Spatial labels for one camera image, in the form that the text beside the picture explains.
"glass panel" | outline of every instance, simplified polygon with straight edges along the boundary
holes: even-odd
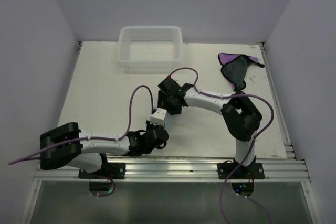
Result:
[[[220,183],[120,182],[108,197],[90,196],[88,182],[43,182],[31,223],[224,223]],[[225,190],[232,223],[268,223],[255,203]],[[255,183],[252,197],[273,223],[312,223],[301,183]]]

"robotic arm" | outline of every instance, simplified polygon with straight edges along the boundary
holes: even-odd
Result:
[[[210,97],[197,92],[192,84],[186,83],[180,86],[170,76],[164,79],[158,87],[160,88],[158,107],[167,109],[171,115],[181,114],[182,107],[198,107],[222,115],[229,132],[236,139],[235,161],[240,163],[244,159],[251,145],[251,139],[263,118],[248,97],[219,99],[217,97],[228,97],[230,94],[203,92],[212,96]],[[242,165],[247,167],[255,160],[253,146]]]
[[[168,132],[164,129],[166,115],[181,114],[182,107],[199,107],[222,115],[231,135],[236,139],[235,162],[240,163],[243,160],[263,118],[248,97],[219,99],[216,97],[229,95],[207,92],[213,96],[209,97],[197,92],[192,84],[186,83],[180,86],[170,76],[165,78],[158,87],[160,89],[158,109],[146,122],[146,130],[129,131],[127,137],[123,139],[107,141],[117,138],[80,130],[78,123],[67,123],[42,134],[40,148],[70,139],[82,138],[83,140],[42,152],[41,169],[57,169],[68,165],[88,173],[102,174],[108,169],[105,153],[134,157],[150,154],[155,148],[165,148],[169,139]],[[253,148],[243,166],[248,167],[255,160]]]

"plastic basket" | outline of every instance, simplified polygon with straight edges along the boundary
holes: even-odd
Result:
[[[121,29],[118,62],[126,68],[174,68],[182,60],[177,26],[127,26]]]

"purple cloth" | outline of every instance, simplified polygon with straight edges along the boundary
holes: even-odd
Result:
[[[222,65],[220,71],[222,75],[232,83],[234,91],[240,91],[246,87],[244,78],[247,68],[251,64],[256,64],[261,68],[264,67],[263,64],[258,62],[257,57],[248,55],[226,54],[222,52],[218,55],[218,59],[219,63]]]
[[[221,62],[220,64],[225,65],[231,61],[233,61],[234,59],[236,59],[238,56],[240,55],[232,55],[232,54],[225,54],[225,53],[221,53],[218,55],[219,57],[219,61]],[[248,56],[252,61],[254,61],[255,63],[258,63],[258,58],[257,57],[253,57],[253,56]]]

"white wall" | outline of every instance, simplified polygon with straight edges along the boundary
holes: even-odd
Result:
[[[0,223],[18,223],[36,164],[8,166],[55,127],[77,42],[56,0],[0,0]]]
[[[266,54],[299,158],[324,223],[336,219],[336,0],[291,0]]]
[[[185,42],[266,41],[289,0],[57,0],[80,40],[129,25],[177,25]]]

